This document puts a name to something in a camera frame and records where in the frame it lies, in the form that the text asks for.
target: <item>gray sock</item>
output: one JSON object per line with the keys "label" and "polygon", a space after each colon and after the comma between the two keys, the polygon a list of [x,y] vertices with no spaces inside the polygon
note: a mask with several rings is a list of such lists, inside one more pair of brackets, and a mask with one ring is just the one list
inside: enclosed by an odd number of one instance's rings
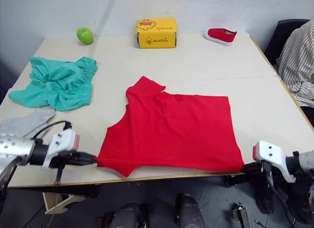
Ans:
{"label": "gray sock", "polygon": [[15,134],[16,136],[31,138],[39,130],[47,126],[46,122],[54,114],[54,109],[37,109],[25,117],[7,119],[0,125],[0,134]]}

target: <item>apple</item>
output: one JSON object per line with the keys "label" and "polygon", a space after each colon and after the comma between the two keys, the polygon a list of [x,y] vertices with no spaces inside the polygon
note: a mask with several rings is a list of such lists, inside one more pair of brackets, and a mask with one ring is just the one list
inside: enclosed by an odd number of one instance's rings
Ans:
{"label": "apple", "polygon": [[89,45],[94,42],[94,34],[88,28],[80,28],[77,30],[78,39],[85,45]]}

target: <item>cardboard box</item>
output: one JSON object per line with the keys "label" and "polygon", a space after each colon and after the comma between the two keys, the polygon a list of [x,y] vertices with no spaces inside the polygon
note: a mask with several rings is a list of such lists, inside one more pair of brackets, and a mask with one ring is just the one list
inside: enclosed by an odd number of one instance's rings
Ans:
{"label": "cardboard box", "polygon": [[177,25],[174,18],[138,20],[135,35],[140,48],[174,48]]}

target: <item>red shirt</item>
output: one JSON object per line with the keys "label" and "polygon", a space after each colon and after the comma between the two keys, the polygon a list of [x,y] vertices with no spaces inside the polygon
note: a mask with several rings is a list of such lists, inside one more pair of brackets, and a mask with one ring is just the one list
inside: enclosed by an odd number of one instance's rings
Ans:
{"label": "red shirt", "polygon": [[238,172],[244,163],[228,97],[163,90],[146,77],[128,88],[126,113],[108,127],[98,166],[124,176],[140,166]]}

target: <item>white table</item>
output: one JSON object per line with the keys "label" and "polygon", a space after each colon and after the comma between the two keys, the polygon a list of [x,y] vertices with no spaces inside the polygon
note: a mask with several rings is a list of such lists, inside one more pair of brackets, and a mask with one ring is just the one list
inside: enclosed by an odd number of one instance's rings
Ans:
{"label": "white table", "polygon": [[[106,129],[125,112],[125,92],[146,76],[166,86],[169,93],[228,96],[235,137],[245,163],[252,159],[252,147],[266,140],[286,154],[306,152],[314,145],[314,130],[302,115],[276,72],[267,63],[247,33],[238,33],[235,43],[225,47],[205,40],[200,34],[180,34],[174,49],[138,49],[133,36],[97,37],[85,46],[76,38],[46,38],[34,56],[75,61],[82,56],[97,60],[89,106],[56,112],[51,120],[69,120],[80,135],[79,150],[98,155]],[[28,64],[8,93],[24,89],[30,82]],[[34,111],[14,103],[7,96],[0,106],[0,121]],[[60,131],[55,127],[45,136]],[[62,184],[105,183],[186,176],[215,175],[214,171],[184,168],[141,167],[127,179],[117,172],[97,168],[66,166]],[[52,185],[56,170],[39,166],[18,167],[10,186]]]}

